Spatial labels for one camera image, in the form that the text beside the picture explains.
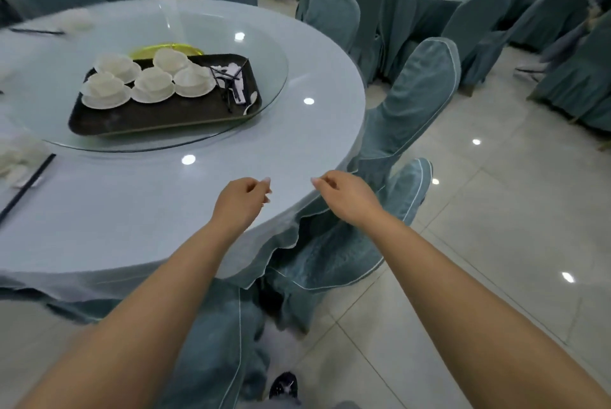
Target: person's right hand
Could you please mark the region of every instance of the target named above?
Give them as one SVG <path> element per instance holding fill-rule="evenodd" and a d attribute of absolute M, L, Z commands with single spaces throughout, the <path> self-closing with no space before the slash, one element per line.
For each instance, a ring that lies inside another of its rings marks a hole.
<path fill-rule="evenodd" d="M 360 229 L 384 211 L 367 183 L 350 173 L 328 171 L 324 176 L 313 177 L 312 184 L 335 216 Z"/>

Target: gold plate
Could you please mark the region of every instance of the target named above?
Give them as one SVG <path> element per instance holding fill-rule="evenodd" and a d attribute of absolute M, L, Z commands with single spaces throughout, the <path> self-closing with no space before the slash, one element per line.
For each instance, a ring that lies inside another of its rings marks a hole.
<path fill-rule="evenodd" d="M 203 50 L 193 47 L 189 44 L 178 44 L 177 42 L 164 42 L 162 44 L 156 45 L 146 45 L 144 47 L 139 47 L 138 49 L 133 50 L 130 53 L 130 57 L 133 60 L 141 60 L 144 58 L 153 58 L 156 52 L 164 47 L 169 47 L 170 49 L 178 50 L 179 52 L 184 53 L 187 57 L 192 55 L 203 55 Z"/>

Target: foot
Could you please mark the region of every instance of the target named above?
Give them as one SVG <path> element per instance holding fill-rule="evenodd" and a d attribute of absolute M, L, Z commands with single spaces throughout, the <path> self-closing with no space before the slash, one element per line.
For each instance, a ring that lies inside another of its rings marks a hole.
<path fill-rule="evenodd" d="M 280 374 L 270 388 L 270 399 L 277 398 L 281 394 L 286 394 L 291 398 L 297 398 L 297 377 L 290 372 Z"/>

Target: sneaker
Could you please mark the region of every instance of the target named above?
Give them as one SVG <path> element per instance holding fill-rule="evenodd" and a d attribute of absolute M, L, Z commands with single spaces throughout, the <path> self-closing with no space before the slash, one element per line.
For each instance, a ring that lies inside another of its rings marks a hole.
<path fill-rule="evenodd" d="M 286 394 L 291 398 L 297 398 L 297 377 L 290 372 L 280 374 L 270 388 L 270 399 L 277 398 L 281 394 Z"/>

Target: hand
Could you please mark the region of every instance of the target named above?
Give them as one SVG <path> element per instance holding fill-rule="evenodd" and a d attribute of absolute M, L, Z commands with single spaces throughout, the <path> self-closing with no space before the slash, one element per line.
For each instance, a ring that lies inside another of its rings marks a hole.
<path fill-rule="evenodd" d="M 384 211 L 367 183 L 350 173 L 328 171 L 324 176 L 313 177 L 312 184 L 335 216 L 360 229 Z"/>
<path fill-rule="evenodd" d="M 231 236 L 239 237 L 252 224 L 263 205 L 270 202 L 267 198 L 271 193 L 270 181 L 268 177 L 262 181 L 252 177 L 231 181 L 219 194 L 210 222 L 223 231 L 227 230 Z"/>

